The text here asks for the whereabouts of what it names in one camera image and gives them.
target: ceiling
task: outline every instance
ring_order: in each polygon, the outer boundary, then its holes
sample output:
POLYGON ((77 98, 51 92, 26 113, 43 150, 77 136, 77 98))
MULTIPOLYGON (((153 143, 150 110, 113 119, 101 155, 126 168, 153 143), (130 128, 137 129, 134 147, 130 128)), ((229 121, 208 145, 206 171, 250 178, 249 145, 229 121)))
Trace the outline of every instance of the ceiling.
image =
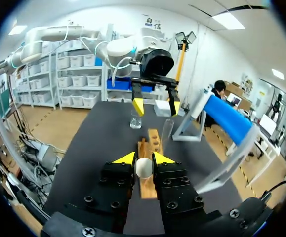
MULTIPOLYGON (((286 37, 270 11, 265 9, 232 11, 232 14, 245 26, 244 30, 227 30, 216 21, 210 20, 210 15, 243 5, 263 6, 263 2, 263 0, 27 0, 10 17, 10 22, 16 17, 17 24, 28 25, 27 30, 29 30, 36 26, 47 25, 48 22, 74 11, 108 5, 142 5, 170 10, 207 25, 229 40, 255 66, 262 79, 286 92, 286 37), (275 77, 272 68, 284 73, 285 80, 275 77)), ((23 32, 8 36, 10 31, 8 27, 7 25, 5 31, 1 33, 0 60, 14 50, 25 34, 23 32)))

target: desk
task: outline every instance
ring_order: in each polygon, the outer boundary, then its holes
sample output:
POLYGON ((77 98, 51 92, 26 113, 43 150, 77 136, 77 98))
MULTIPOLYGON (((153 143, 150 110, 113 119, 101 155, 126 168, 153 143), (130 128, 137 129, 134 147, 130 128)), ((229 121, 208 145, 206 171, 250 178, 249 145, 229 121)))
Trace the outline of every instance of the desk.
MULTIPOLYGON (((162 133, 167 118, 157 117, 152 105, 145 105, 142 128, 129 127, 130 103, 98 102, 89 112, 79 130, 73 137, 65 156, 56 171, 54 182, 45 205, 45 211, 51 215, 60 211, 63 205, 84 204, 87 195, 98 182, 100 170, 107 161, 116 160, 132 151, 137 151, 137 142, 142 136, 148 137, 148 128, 162 133)), ((172 118, 173 131, 181 124, 183 117, 172 118)), ((197 133, 193 126, 186 135, 197 133)), ((201 142, 168 141, 165 155, 175 161, 181 161, 188 167, 188 176, 197 184, 211 171, 221 165, 221 161, 211 149, 205 138, 201 142)), ((125 234, 152 235, 164 233, 159 202, 156 199, 141 199, 139 181, 136 179, 132 199, 129 204, 125 234)), ((220 210, 222 213, 240 204, 241 198, 232 180, 223 187, 202 194, 206 212, 220 210)))
MULTIPOLYGON (((267 135, 265 135, 262 132, 262 129, 260 129, 259 135, 257 137, 257 139, 255 140, 255 144, 256 146, 263 152, 263 154, 266 156, 266 158, 268 159, 268 162, 266 163, 266 165, 256 174, 255 177, 253 177, 253 179, 247 184, 247 186, 250 186, 253 182, 255 182, 262 174, 263 172, 265 172, 265 170, 270 166, 270 164, 273 162, 273 160, 280 155, 280 147, 278 146, 274 146, 270 141, 269 141, 269 137, 267 135), (259 138, 262 138, 267 146, 266 147, 262 147, 259 144, 259 138)), ((232 145, 228 148, 226 155, 230 155, 231 153, 234 152, 236 148, 235 143, 233 142, 232 145)))

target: white ball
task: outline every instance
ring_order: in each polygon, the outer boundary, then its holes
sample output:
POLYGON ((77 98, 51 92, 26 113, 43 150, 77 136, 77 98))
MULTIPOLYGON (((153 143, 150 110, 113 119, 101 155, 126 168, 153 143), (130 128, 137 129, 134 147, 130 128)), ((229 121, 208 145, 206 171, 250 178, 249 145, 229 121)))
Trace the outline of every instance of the white ball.
POLYGON ((141 179, 147 179, 153 174, 153 163, 148 158, 140 158, 136 161, 136 174, 141 179))

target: white robotic arm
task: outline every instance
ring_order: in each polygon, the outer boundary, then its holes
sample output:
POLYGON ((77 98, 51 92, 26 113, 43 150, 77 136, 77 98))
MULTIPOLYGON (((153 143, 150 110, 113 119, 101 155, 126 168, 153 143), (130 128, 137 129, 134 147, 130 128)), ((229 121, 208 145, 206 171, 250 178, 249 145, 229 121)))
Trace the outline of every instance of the white robotic arm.
POLYGON ((116 70, 115 75, 126 77, 132 71, 129 59, 140 61, 145 53, 157 49, 159 40, 155 31, 142 28, 134 36, 105 41, 99 31, 83 26, 37 27, 29 30, 25 36, 25 45, 11 53, 0 62, 0 75, 11 74, 16 68, 34 62, 42 57, 44 41, 56 42, 79 39, 84 46, 105 62, 108 67, 116 70))

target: cardboard box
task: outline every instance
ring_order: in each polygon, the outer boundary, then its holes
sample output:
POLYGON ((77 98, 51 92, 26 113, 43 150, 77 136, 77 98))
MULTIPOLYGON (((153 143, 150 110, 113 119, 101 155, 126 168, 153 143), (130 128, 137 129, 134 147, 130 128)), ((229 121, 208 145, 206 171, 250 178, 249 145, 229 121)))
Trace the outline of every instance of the cardboard box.
POLYGON ((225 94, 226 92, 228 93, 227 95, 231 93, 237 95, 237 96, 242 96, 244 91, 242 89, 240 89, 239 87, 233 85, 233 84, 226 84, 226 91, 225 91, 225 94))
POLYGON ((251 101, 241 97, 242 101, 240 102, 240 104, 238 105, 239 109, 243 109, 243 110, 247 110, 250 111, 251 108, 251 101))

